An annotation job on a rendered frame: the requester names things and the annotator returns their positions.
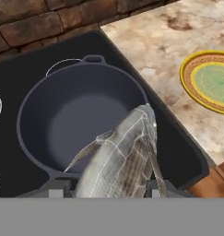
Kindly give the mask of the black hob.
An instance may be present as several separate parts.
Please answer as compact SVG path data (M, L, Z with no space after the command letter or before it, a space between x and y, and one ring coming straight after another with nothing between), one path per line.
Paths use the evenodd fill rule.
M0 63L0 196L16 197L51 180L24 153L17 134L18 110L47 71L74 65L90 54L131 75L147 94L158 125L158 161L163 177L185 190L209 173L204 154L147 82L99 30L59 41Z

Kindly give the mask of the yellow green plate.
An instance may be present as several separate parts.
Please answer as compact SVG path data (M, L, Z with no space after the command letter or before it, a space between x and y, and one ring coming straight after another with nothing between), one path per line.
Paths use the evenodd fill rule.
M180 80L193 100L224 114L224 51L204 50L189 55L181 64Z

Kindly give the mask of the dark grey cooking pot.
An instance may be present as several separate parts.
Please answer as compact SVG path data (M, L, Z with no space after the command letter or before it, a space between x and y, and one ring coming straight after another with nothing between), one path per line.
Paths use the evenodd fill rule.
M137 80L90 54L74 65L48 70L29 91L18 110L18 142L51 179L78 178L88 162L68 171L73 157L146 103Z

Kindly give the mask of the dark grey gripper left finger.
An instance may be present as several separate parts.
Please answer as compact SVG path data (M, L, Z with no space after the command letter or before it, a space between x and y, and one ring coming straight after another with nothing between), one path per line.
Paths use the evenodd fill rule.
M18 198L71 198L76 185L75 179L50 180L41 188L19 195Z

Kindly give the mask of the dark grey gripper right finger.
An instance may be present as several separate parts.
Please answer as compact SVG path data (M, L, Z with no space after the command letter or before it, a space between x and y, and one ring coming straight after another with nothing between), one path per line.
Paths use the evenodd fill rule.
M165 180L165 185L167 187L168 195L171 198L193 197L192 194L175 188L170 181ZM147 182L146 197L160 197L158 185L155 180L149 180Z

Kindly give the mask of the grey frozen fish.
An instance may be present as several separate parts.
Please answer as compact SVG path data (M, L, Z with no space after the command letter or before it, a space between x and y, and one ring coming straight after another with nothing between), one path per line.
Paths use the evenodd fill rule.
M147 181L155 178L159 195L168 195L157 159L157 123L146 103L134 108L111 131L83 147L71 160L74 167L91 160L75 190L76 198L142 198Z

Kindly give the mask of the brown wooden cupboard front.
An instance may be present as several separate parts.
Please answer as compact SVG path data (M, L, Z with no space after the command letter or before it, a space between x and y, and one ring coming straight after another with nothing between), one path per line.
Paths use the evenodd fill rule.
M191 186L188 191L197 197L224 197L224 162L211 168L207 177Z

